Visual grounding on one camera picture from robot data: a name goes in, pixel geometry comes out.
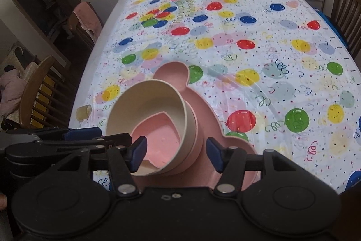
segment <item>balloon print tablecloth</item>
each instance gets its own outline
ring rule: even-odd
[[[127,0],[88,96],[99,126],[117,97],[182,61],[225,134],[273,148],[335,190],[361,168],[361,76],[304,0]]]

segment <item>wooden chair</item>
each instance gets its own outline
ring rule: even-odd
[[[87,2],[87,4],[91,7],[91,9],[94,11],[94,13],[97,15],[100,24],[102,25],[102,27],[104,27],[103,22],[101,21],[101,19],[99,18],[98,14],[96,13],[95,9],[93,8],[93,6],[90,4],[90,2]],[[67,25],[68,28],[70,29],[70,31],[73,33],[73,35],[77,36],[87,47],[89,47],[90,50],[93,49],[94,47],[94,41],[92,40],[92,38],[89,36],[88,32],[85,31],[82,26],[80,25],[79,19],[78,17],[75,15],[75,13],[73,12],[70,17],[68,18],[67,21]]]
[[[345,37],[355,59],[361,49],[361,0],[334,0],[331,22]]]
[[[53,56],[48,56],[39,64],[25,87],[19,105],[20,126],[39,127],[34,126],[36,121],[44,127],[67,127],[76,90],[75,79]]]

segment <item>tablecloth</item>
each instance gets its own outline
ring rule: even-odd
[[[78,127],[105,134],[117,97],[169,61],[258,153],[273,148],[337,192],[361,170],[360,71],[304,0],[127,0]]]

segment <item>beige bowl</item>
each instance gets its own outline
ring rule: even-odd
[[[143,120],[159,112],[166,112],[180,134],[180,145],[172,159],[157,168],[143,160],[133,175],[148,176],[171,171],[180,165],[191,152],[196,136],[196,119],[187,102],[169,83],[147,80],[128,88],[114,104],[106,127],[106,134],[131,134]]]

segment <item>pink towel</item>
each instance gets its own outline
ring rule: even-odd
[[[74,9],[74,13],[79,19],[80,26],[87,31],[95,43],[102,31],[102,25],[93,9],[87,2],[81,2]]]
[[[26,81],[20,78],[17,69],[8,71],[0,77],[0,117],[7,117],[8,114],[17,109],[25,86]]]

